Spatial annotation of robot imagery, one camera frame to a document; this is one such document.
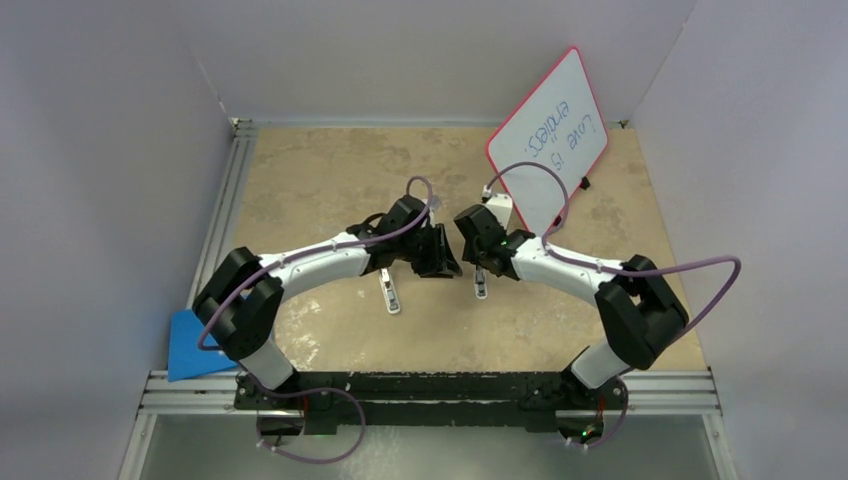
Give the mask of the white stapler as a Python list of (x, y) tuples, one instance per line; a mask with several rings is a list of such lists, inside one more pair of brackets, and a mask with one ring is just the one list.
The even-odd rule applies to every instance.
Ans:
[(401, 311), (401, 305), (389, 269), (382, 268), (379, 272), (379, 278), (387, 311), (390, 315), (396, 315)]
[(480, 266), (475, 267), (474, 292), (476, 298), (479, 300), (485, 300), (488, 297), (486, 271)]

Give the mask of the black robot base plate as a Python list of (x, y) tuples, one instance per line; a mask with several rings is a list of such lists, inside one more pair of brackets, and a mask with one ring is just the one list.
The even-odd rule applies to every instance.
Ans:
[(236, 380), (237, 410), (301, 412), (309, 435), (342, 425), (515, 427), (530, 433), (598, 432), (603, 416), (624, 406), (611, 379), (588, 390), (559, 371), (307, 371), (275, 390), (247, 375)]

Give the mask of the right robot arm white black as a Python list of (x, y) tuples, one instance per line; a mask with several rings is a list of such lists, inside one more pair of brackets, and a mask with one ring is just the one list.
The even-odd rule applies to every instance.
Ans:
[(689, 323), (688, 313), (654, 263), (587, 257), (545, 247), (525, 230), (508, 232), (486, 206), (476, 204), (454, 222), (465, 240), (462, 258), (489, 273), (540, 283), (597, 308), (604, 339), (564, 370), (561, 392), (576, 407), (596, 399), (601, 386), (629, 369), (646, 370)]

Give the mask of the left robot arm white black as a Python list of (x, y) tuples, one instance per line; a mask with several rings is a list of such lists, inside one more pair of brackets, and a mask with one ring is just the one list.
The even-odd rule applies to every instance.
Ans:
[(224, 355), (259, 383), (272, 408), (292, 405), (298, 372), (272, 338), (279, 307), (314, 288), (410, 264), (421, 278), (461, 275), (445, 227), (430, 219), (430, 208), (411, 195), (388, 212), (378, 212), (329, 240), (278, 254), (231, 250), (193, 300), (191, 310)]

